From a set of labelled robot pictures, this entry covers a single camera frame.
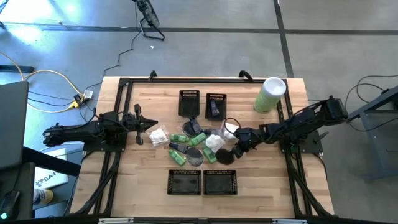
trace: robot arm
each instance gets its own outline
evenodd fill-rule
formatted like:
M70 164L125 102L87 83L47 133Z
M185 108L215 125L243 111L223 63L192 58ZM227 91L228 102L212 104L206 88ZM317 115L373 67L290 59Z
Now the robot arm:
M295 113L282 123L262 124L258 129L238 128L234 136L239 139L232 153L240 158L244 152L255 149L262 142L273 144L288 138L291 143L298 144L306 140L308 134L322 126L341 124L348 117L340 99L330 96Z
M62 126L57 123L43 132L43 143L49 147L68 141L99 141L112 145L118 141L121 134L137 131L137 143L142 144L141 133L157 124L157 121L144 118L138 104L134 105L134 111L136 115L124 114L121 121L117 112L112 111L100 114L98 120L83 125Z

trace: gray floor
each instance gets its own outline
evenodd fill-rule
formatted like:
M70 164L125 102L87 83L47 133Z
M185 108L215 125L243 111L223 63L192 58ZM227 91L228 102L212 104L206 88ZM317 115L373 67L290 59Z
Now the gray floor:
M279 2L286 29L398 30L398 2L394 0ZM161 27L278 28L272 0L152 0L152 3ZM134 5L130 0L10 0L0 21L135 26ZM62 72L84 90L102 80L103 70L116 64L118 54L130 47L135 34L40 31L21 26L9 32L0 30L0 50L20 65ZM279 34L168 32L165 35L165 42L140 35L134 42L134 51L122 55L121 66L109 70L106 75L149 75L151 70L156 70L158 75L236 76L245 69L254 77L287 76ZM329 95L345 98L348 90L363 76L398 74L396 35L287 35L287 45L294 77L304 78L311 99L324 99ZM0 64L9 62L0 57ZM3 73L0 84L18 79L16 73ZM366 82L391 88L397 85L397 79L370 78ZM380 94L372 87L362 87L361 94L366 99ZM32 78L30 89L67 98L74 94L64 80L48 73ZM98 94L100 87L93 90ZM361 105L363 102L351 95L347 109L353 111ZM83 122L77 110L45 114L28 109L25 145L43 148L42 131L57 121L62 124ZM362 128L357 121L354 125ZM398 178L377 182L363 179L364 175L374 172L374 158L366 134L345 124L321 130L330 132L323 140L323 147L336 214L345 218L398 222Z

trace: green object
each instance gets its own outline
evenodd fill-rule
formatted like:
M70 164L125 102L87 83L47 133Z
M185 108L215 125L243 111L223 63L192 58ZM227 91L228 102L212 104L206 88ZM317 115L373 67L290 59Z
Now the green object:
M212 164L212 163L217 161L216 155L214 154L214 152L211 149L206 147L203 150L203 153L206 156L206 158L209 160L210 164Z
M189 138L180 134L171 134L170 139L176 142L186 143L189 142Z
M198 136L194 137L189 141L189 146L196 146L197 144L203 142L207 138L205 133L200 133Z
M185 164L185 159L180 154L172 149L169 150L170 157L180 166Z

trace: wooden table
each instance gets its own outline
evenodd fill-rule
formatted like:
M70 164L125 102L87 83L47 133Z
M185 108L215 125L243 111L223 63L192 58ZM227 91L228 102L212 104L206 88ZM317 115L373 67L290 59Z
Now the wooden table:
M112 111L120 77L104 77L98 98L97 114ZM293 112L308 105L304 81L290 78L290 98ZM179 133L186 121L178 115L180 90L200 90L198 122L204 128L219 128L221 122L205 119L206 93L226 93L227 117L240 121L242 127L257 128L259 124L278 123L276 110L267 114L254 111L253 103L261 85L230 83L135 83L132 88L130 111L139 103L145 118L159 121L150 130L164 124L169 133ZM121 100L123 108L125 93ZM229 166L205 159L202 170L234 169L238 177L238 194L233 196L167 195L170 169L195 169L186 163L179 167L169 157L168 146L153 148L147 135L144 144L136 144L135 133L129 133L126 150L122 153L113 201L112 216L129 217L219 217L219 218L275 218L294 217L285 157L279 144L261 144L236 159ZM225 147L231 149L233 142ZM88 200L100 179L103 152L95 152L82 164L71 212ZM325 171L317 157L303 155L307 185L324 208L333 213ZM102 209L108 197L104 191ZM304 211L302 193L298 190L300 207Z

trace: black container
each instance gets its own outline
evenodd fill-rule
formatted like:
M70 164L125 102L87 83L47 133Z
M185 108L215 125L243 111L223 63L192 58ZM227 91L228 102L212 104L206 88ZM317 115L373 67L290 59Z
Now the black container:
M220 114L218 116L213 116L211 113L211 100L213 100L217 106ZM206 94L206 119L212 120L224 120L226 119L226 94L219 93L207 93Z
M167 184L169 195L200 195L201 171L200 170L169 170Z
M199 90L180 90L178 115L183 117L197 117L200 110Z
M203 191L205 195L236 195L238 186L235 170L204 170Z

